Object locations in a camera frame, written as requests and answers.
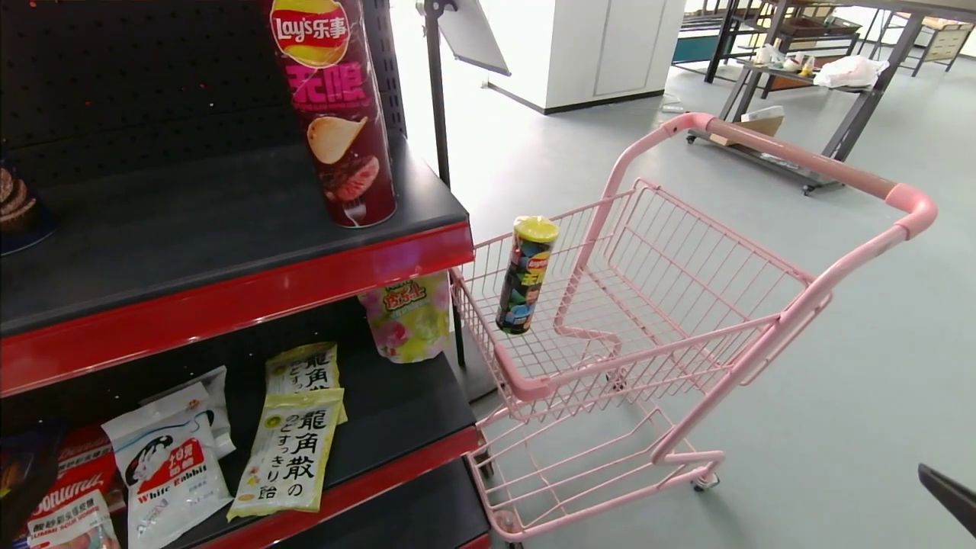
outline shopping cart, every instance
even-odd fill
[[[638,178],[619,191],[637,156],[693,128],[810,168],[908,215],[813,276],[658,185]],[[912,187],[687,113],[625,150],[599,201],[552,219],[560,236],[526,334],[506,335],[494,322],[512,236],[479,244],[474,261],[455,269],[453,292],[504,401],[478,423],[482,445],[468,456],[494,529],[517,546],[674,486],[716,485],[725,453],[695,450],[688,433],[790,344],[829,304],[834,286],[927,229],[936,214]],[[576,433],[595,411],[631,424],[594,443]],[[549,463],[533,451],[542,445],[551,454],[553,442],[563,448],[567,440],[583,447]]]

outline lay's chips can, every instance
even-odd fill
[[[515,218],[508,271],[495,317],[503,332],[518,335],[529,331],[549,254],[558,237],[559,227],[542,216]]]

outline packaged snack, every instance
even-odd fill
[[[396,362],[436,357],[447,346],[447,273],[418,276],[359,296],[380,355]]]
[[[109,513],[125,509],[125,486],[115,470],[112,442],[100,425],[75,429],[64,438],[58,454],[58,478],[79,467],[88,468],[93,474],[102,474],[105,480],[102,495]]]
[[[226,379],[227,367],[220,366],[203,375],[198,375],[169,391],[164,391],[148,399],[142,399],[139,401],[139,405],[145,406],[152,401],[158,401],[177,391],[182,391],[194,383],[202,383],[203,388],[207,391],[207,409],[211,412],[209,414],[210,432],[214,434],[214,441],[217,442],[217,459],[221,459],[236,449],[234,442],[230,439],[230,420],[227,419],[227,400],[224,396],[224,383]]]
[[[386,123],[361,0],[264,0],[329,217],[348,228],[393,215]]]
[[[231,500],[207,412],[194,383],[102,425],[129,488],[130,547],[163,547]]]
[[[318,511],[342,389],[269,394],[227,518]]]
[[[29,248],[54,230],[54,216],[0,149],[0,255]]]
[[[507,334],[529,331],[532,313],[543,289],[549,253],[559,226],[542,216],[515,218],[508,271],[502,285],[495,323]]]
[[[98,460],[65,470],[27,522],[27,545],[119,549],[104,498],[114,474],[114,469],[106,472]]]
[[[339,346],[334,342],[302,345],[264,363],[269,395],[294,395],[320,389],[339,389]],[[339,424],[347,420],[339,407]]]

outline small snack canister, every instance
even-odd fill
[[[529,331],[549,253],[558,237],[559,227],[542,216],[515,218],[508,271],[495,317],[503,332],[518,335]]]
[[[264,0],[276,57],[329,217],[369,227],[396,210],[361,0]]]

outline pegboard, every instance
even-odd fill
[[[362,0],[406,133],[388,0]],[[0,0],[0,128],[35,187],[301,138],[257,0]]]

